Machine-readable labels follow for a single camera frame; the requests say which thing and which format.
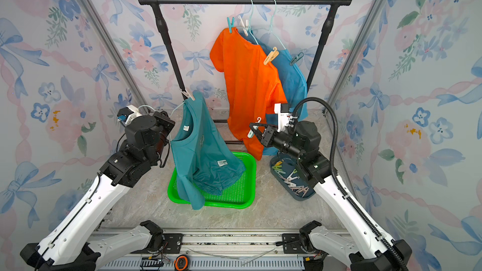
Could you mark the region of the pale green clothespin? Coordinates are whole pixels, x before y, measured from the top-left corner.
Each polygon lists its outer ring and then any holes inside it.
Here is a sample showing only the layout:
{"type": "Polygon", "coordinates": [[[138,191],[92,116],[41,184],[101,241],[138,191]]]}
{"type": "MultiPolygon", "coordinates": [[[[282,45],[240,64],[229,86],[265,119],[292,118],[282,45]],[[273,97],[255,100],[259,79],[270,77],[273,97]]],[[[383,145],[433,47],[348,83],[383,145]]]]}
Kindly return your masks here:
{"type": "Polygon", "coordinates": [[[259,129],[261,120],[262,120],[262,118],[258,117],[255,122],[251,122],[249,124],[250,131],[247,134],[248,138],[251,139],[251,138],[256,137],[257,139],[259,139],[260,137],[262,137],[262,131],[259,129]]]}

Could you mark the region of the dark teal clothespin bin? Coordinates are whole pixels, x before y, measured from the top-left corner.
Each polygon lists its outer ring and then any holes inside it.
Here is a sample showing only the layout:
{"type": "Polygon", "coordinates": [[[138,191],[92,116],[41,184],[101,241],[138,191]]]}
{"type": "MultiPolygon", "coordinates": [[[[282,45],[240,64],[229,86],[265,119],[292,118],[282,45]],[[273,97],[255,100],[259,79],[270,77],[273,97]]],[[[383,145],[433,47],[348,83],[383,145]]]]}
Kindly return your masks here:
{"type": "Polygon", "coordinates": [[[315,191],[308,186],[297,171],[296,162],[286,154],[276,154],[270,161],[272,175],[297,201],[310,199],[315,191]]]}

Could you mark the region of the off-white clothespin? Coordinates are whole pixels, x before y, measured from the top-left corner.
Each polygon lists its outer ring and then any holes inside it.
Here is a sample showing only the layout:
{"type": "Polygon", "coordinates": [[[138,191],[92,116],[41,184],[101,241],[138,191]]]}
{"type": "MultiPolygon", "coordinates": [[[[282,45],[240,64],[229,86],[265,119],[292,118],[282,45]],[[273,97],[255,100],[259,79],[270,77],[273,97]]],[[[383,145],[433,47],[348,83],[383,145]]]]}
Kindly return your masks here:
{"type": "Polygon", "coordinates": [[[196,100],[195,96],[189,90],[182,90],[183,97],[185,100],[191,99],[193,101],[196,100]]]}

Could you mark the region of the orange t-shirt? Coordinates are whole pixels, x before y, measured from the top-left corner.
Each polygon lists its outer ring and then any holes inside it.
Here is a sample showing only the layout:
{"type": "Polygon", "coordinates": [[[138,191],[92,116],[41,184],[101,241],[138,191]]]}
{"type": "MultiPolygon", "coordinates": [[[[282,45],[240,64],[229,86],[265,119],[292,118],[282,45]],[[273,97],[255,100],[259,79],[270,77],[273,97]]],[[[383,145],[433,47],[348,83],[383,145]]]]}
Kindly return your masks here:
{"type": "Polygon", "coordinates": [[[259,45],[247,41],[238,30],[224,29],[210,51],[210,59],[225,77],[229,102],[228,127],[249,154],[261,160],[264,146],[249,138],[250,123],[266,121],[275,104],[286,104],[277,68],[264,64],[267,58],[259,45]]]}

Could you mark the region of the beige clothespin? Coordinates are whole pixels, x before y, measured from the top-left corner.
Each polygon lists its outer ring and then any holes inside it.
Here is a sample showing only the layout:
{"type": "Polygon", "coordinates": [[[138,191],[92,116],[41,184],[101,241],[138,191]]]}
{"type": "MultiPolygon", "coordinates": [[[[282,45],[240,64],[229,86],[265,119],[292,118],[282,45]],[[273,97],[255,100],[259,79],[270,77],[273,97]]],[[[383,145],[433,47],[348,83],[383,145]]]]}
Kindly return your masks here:
{"type": "Polygon", "coordinates": [[[276,46],[273,47],[273,49],[269,52],[269,54],[266,56],[263,64],[268,65],[271,63],[275,58],[277,58],[279,55],[279,51],[276,46]]]}

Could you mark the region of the light teal wire hanger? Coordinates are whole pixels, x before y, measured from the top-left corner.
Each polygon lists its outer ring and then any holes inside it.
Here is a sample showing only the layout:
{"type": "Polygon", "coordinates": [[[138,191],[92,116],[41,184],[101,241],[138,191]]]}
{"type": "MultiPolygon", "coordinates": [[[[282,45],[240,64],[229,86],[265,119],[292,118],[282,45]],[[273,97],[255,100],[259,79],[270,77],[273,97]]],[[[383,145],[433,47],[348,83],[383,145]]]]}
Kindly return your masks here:
{"type": "Polygon", "coordinates": [[[274,11],[270,19],[269,27],[268,29],[266,29],[266,33],[261,36],[261,41],[263,44],[268,45],[270,37],[273,36],[278,41],[278,43],[282,46],[282,49],[287,50],[286,46],[284,45],[284,42],[281,40],[278,34],[274,32],[274,18],[277,13],[277,1],[276,0],[273,0],[273,1],[274,1],[274,11]]]}

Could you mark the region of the white clothespin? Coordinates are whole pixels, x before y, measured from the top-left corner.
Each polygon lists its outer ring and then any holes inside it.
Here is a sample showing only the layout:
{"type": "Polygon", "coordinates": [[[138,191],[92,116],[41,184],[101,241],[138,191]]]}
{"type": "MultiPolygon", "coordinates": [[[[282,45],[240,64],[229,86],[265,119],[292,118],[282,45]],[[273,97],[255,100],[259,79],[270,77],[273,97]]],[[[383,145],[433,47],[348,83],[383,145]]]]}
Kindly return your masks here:
{"type": "Polygon", "coordinates": [[[241,15],[238,15],[238,22],[245,36],[249,35],[249,21],[243,20],[241,15]]]}

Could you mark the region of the bright teal clothespin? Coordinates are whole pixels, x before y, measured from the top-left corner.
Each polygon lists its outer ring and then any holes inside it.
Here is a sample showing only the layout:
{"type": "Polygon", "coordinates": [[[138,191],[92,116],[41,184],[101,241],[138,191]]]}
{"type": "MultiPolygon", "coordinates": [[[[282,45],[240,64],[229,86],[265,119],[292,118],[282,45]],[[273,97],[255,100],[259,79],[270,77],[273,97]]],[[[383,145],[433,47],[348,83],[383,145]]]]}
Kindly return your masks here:
{"type": "Polygon", "coordinates": [[[229,31],[229,33],[233,33],[233,30],[236,29],[236,27],[235,27],[235,18],[234,18],[234,17],[227,17],[227,24],[228,24],[228,31],[229,31]]]}

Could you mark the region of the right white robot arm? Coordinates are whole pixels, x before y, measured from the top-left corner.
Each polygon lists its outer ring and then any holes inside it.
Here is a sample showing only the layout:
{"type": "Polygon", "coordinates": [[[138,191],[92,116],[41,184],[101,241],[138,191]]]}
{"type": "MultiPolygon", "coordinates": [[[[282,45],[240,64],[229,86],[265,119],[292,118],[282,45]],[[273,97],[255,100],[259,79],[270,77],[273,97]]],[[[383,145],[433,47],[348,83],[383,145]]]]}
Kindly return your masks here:
{"type": "Polygon", "coordinates": [[[333,159],[321,154],[321,134],[313,122],[301,121],[284,131],[258,123],[250,128],[262,145],[278,149],[296,163],[303,181],[331,207],[350,234],[343,238],[313,221],[300,229],[305,251],[325,252],[351,270],[408,269],[412,249],[405,240],[386,232],[353,198],[333,159]]]}

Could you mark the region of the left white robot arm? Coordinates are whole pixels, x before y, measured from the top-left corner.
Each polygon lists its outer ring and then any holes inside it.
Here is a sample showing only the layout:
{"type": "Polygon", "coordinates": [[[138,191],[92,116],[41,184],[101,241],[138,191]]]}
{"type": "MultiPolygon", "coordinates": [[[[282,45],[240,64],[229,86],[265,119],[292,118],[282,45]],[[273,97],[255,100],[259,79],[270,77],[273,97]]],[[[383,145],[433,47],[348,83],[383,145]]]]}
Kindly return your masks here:
{"type": "Polygon", "coordinates": [[[35,270],[99,270],[128,253],[158,253],[167,243],[163,230],[148,220],[116,236],[89,242],[110,209],[153,166],[163,167],[161,158],[175,122],[167,112],[143,115],[129,105],[118,111],[125,140],[100,168],[88,192],[64,220],[41,242],[29,243],[20,252],[35,270]]]}

